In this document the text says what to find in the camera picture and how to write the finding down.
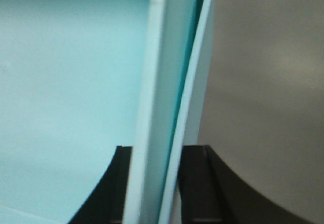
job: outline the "light blue board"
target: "light blue board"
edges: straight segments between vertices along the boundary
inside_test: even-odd
[[[133,145],[147,13],[148,0],[0,0],[0,223],[9,209],[68,222],[116,145]]]
[[[136,142],[124,223],[157,223],[188,64],[196,0],[150,0]]]
[[[197,142],[213,48],[213,4],[214,0],[204,0],[201,8],[172,144],[159,224],[169,223],[182,146]]]

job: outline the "gray wall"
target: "gray wall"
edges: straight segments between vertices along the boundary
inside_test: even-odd
[[[271,201],[324,223],[324,0],[216,0],[215,13],[199,142]]]

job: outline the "white plastic panel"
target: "white plastic panel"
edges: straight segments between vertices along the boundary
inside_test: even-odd
[[[158,222],[179,98],[193,42],[195,4],[196,0],[150,0],[125,224]]]
[[[213,48],[213,4],[214,0],[204,0],[201,8],[172,144],[159,224],[169,223],[182,146],[197,142]],[[174,209],[173,217],[179,215],[178,211]]]

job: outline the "gray surface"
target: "gray surface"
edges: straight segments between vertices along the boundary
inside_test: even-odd
[[[216,0],[208,83],[199,142],[324,223],[324,0]]]

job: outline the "light blue wall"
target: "light blue wall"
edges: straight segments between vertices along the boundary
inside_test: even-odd
[[[147,8],[0,0],[0,205],[67,222],[134,143]]]

